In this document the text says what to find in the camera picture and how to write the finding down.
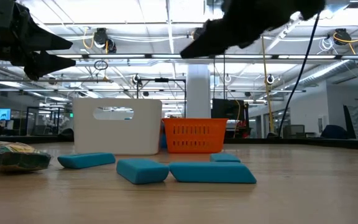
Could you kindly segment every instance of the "white column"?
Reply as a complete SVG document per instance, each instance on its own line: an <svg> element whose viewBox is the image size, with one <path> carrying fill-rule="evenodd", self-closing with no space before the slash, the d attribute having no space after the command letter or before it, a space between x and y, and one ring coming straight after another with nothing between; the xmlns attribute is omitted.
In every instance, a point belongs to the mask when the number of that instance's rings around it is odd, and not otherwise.
<svg viewBox="0 0 358 224"><path fill-rule="evenodd" d="M189 65L186 78L187 118L211 117L211 87L208 65Z"/></svg>

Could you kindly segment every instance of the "orange plastic basket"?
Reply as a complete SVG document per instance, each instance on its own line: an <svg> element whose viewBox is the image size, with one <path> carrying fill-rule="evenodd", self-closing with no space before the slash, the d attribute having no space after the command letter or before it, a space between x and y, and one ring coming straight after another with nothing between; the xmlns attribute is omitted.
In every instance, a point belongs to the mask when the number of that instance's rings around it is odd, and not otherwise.
<svg viewBox="0 0 358 224"><path fill-rule="evenodd" d="M217 153L223 149L227 119L165 118L169 153Z"/></svg>

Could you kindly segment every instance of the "table surface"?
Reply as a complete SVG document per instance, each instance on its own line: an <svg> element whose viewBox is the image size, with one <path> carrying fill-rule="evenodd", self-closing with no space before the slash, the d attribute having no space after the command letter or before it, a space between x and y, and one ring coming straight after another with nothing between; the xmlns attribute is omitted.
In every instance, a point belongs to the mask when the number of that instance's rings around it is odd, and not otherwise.
<svg viewBox="0 0 358 224"><path fill-rule="evenodd" d="M71 143L34 145L54 156L47 170L0 174L0 223L351 223L358 224L358 150L299 145L225 145L255 185L132 185L115 164L63 169ZM160 153L162 163L207 154Z"/></svg>

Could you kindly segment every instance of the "blue sponge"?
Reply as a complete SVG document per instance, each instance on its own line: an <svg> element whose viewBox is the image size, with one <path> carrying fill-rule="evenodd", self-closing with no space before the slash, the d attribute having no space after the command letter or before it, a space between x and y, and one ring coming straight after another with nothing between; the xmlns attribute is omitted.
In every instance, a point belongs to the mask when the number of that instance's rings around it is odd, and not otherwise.
<svg viewBox="0 0 358 224"><path fill-rule="evenodd" d="M57 157L59 163L65 168L82 169L116 162L113 154L107 152L63 155Z"/></svg>
<svg viewBox="0 0 358 224"><path fill-rule="evenodd" d="M120 159L117 173L133 184L149 184L164 181L169 167L150 159Z"/></svg>
<svg viewBox="0 0 358 224"><path fill-rule="evenodd" d="M227 153L215 153L209 156L211 162L241 162L235 155Z"/></svg>
<svg viewBox="0 0 358 224"><path fill-rule="evenodd" d="M172 162L169 168L179 182L256 183L249 169L239 162Z"/></svg>

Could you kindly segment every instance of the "crumpled bag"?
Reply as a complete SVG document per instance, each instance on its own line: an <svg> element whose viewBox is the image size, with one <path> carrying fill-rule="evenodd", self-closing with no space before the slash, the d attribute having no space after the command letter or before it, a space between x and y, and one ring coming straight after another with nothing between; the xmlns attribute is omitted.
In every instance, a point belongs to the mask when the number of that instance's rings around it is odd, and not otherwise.
<svg viewBox="0 0 358 224"><path fill-rule="evenodd" d="M51 155L19 142L0 141L0 171L35 171L49 166Z"/></svg>

